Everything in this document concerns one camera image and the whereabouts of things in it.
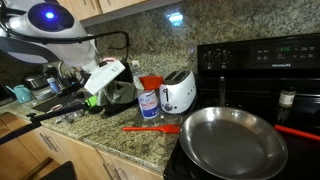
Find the blue light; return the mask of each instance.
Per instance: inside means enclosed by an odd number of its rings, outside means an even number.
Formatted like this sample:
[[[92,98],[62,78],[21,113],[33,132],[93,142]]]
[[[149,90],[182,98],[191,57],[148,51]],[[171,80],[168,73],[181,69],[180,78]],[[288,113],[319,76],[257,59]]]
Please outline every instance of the blue light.
[[[173,26],[181,26],[183,23],[183,15],[180,12],[170,14],[167,17]]]
[[[48,19],[52,19],[52,18],[54,18],[54,14],[53,14],[52,12],[47,12],[47,13],[46,13],[46,17],[47,17]]]

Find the frying pan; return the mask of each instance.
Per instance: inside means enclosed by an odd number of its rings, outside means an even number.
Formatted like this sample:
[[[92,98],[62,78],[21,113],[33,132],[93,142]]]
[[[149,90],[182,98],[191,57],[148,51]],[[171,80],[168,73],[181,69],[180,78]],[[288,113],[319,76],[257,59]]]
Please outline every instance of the frying pan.
[[[220,78],[224,105],[224,78]],[[191,114],[180,130],[184,152],[205,171],[224,179],[268,179],[286,164],[282,136],[265,120],[229,107]]]

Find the white toaster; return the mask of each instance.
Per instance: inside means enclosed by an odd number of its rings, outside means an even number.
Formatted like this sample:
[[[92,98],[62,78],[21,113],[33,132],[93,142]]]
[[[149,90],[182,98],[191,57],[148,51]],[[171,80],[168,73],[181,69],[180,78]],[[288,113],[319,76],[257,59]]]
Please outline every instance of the white toaster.
[[[186,111],[196,96],[192,71],[173,71],[163,78],[159,88],[161,109],[170,114]]]

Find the wall outlet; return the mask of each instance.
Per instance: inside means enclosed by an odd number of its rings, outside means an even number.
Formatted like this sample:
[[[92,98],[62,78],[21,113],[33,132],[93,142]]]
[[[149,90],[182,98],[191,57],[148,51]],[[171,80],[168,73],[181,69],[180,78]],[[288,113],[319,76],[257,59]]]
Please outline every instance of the wall outlet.
[[[137,61],[137,60],[133,60],[133,61],[131,61],[131,63],[132,63],[132,66],[137,65],[138,67],[140,67],[139,61]]]

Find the stove control panel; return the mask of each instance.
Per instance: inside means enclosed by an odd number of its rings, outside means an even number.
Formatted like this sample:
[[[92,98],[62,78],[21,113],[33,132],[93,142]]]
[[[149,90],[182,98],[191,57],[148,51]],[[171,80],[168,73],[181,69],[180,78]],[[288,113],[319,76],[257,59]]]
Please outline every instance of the stove control panel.
[[[319,69],[320,34],[198,46],[198,71]]]

